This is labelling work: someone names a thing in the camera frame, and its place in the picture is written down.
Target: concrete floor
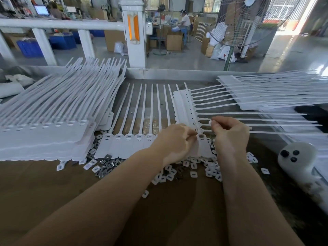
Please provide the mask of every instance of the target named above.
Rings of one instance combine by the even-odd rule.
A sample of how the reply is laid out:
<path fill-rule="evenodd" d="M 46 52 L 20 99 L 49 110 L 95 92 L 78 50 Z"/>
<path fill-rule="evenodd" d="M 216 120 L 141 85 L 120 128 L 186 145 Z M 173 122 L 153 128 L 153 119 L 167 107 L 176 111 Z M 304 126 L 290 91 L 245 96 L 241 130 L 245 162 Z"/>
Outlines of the concrete floor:
<path fill-rule="evenodd" d="M 94 38 L 96 57 L 121 57 L 120 54 L 108 52 L 105 38 Z M 147 58 L 147 68 L 182 69 L 182 70 L 223 70 L 223 60 L 211 60 L 200 52 L 201 43 L 196 39 L 187 43 L 184 52 L 175 55 L 157 56 L 150 52 Z M 12 50 L 18 62 L 22 65 L 46 65 L 44 58 L 25 58 L 21 52 Z M 83 57 L 81 45 L 72 50 L 54 50 L 61 66 L 71 57 Z M 318 73 L 328 75 L 328 40 L 325 38 L 302 36 L 276 36 L 265 57 L 256 56 L 249 63 L 232 63 L 230 71 L 249 72 L 281 72 L 299 69 L 316 69 Z"/>

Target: person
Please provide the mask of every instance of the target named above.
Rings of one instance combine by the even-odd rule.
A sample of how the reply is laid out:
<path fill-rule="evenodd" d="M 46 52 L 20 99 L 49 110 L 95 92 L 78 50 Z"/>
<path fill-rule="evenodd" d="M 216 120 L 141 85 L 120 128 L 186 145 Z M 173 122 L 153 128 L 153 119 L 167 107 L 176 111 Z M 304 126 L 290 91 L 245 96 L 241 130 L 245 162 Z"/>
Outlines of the person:
<path fill-rule="evenodd" d="M 190 26 L 191 25 L 190 19 L 187 16 L 185 10 L 181 10 L 180 11 L 180 16 L 182 16 L 181 25 L 183 25 L 183 26 Z"/>
<path fill-rule="evenodd" d="M 304 246 L 246 159 L 249 127 L 220 116 L 212 118 L 211 127 L 223 178 L 229 245 Z M 184 124 L 163 129 L 149 148 L 133 154 L 15 245 L 113 245 L 151 180 L 166 165 L 184 159 L 196 134 Z"/>
<path fill-rule="evenodd" d="M 50 9 L 50 14 L 55 17 L 56 19 L 60 19 L 60 20 L 65 20 L 66 16 L 64 15 L 63 12 L 61 12 L 58 7 L 57 7 L 57 3 L 52 2 L 51 3 L 51 9 Z"/>

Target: white cloth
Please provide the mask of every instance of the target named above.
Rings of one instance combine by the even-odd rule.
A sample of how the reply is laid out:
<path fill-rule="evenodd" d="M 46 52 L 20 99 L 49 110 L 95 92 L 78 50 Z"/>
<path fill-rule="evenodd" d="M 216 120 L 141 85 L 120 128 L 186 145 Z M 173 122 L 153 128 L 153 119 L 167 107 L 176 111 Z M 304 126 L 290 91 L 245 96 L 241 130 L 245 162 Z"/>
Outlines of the white cloth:
<path fill-rule="evenodd" d="M 191 23 L 190 23 L 190 19 L 187 15 L 185 15 L 184 17 L 182 17 L 182 21 L 184 22 L 183 25 L 184 26 L 190 26 Z"/>

